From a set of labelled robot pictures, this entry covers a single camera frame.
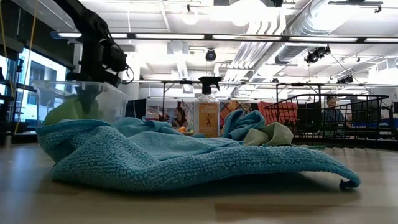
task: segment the wooden table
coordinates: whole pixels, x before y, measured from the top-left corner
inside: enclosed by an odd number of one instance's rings
[[[52,182],[36,144],[0,149],[0,223],[398,223],[398,154],[327,149],[363,180],[334,174],[255,175],[163,193]]]

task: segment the man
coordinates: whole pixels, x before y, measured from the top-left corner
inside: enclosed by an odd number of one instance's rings
[[[340,111],[339,108],[335,109],[336,106],[336,98],[332,96],[328,96],[327,98],[328,108],[325,108],[323,111],[323,119],[328,123],[331,122],[342,122],[345,120],[343,113]]]

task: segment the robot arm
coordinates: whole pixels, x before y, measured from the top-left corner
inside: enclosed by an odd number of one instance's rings
[[[126,55],[111,37],[107,23],[79,0],[54,1],[72,18],[83,42],[81,73],[68,74],[67,80],[108,82],[117,87],[120,78],[106,69],[116,74],[126,70]]]

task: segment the blue microfiber towel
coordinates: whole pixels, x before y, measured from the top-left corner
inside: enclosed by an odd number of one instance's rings
[[[251,128],[259,129],[266,121],[259,111],[244,115],[243,110],[232,111],[225,119],[223,137],[243,141]]]
[[[172,190],[236,175],[332,172],[358,187],[359,177],[329,155],[301,147],[242,146],[226,138],[193,138],[169,124],[127,118],[113,126],[66,121],[37,129],[56,162],[54,180],[125,191]]]

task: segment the light green cloth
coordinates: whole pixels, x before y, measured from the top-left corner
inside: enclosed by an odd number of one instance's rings
[[[293,133],[291,130],[280,124],[274,122],[263,128],[250,129],[243,140],[245,146],[282,146],[291,145],[293,140]]]
[[[52,109],[44,119],[44,125],[57,124],[63,119],[101,119],[102,112],[98,109],[97,101],[90,106],[90,112],[84,114],[77,96],[63,102]]]

